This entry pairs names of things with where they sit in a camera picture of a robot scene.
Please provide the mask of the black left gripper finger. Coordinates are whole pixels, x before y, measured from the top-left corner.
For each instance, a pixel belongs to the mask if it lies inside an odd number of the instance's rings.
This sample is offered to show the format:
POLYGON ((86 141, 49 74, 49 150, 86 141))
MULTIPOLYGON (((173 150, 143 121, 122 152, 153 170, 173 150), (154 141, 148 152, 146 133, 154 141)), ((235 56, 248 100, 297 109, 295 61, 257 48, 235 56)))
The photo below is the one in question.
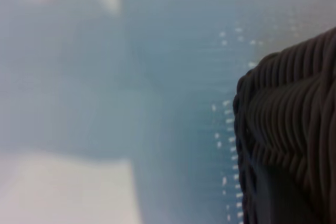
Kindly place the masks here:
POLYGON ((255 223, 310 222, 310 208, 294 182, 274 167, 256 169, 253 214, 255 223))

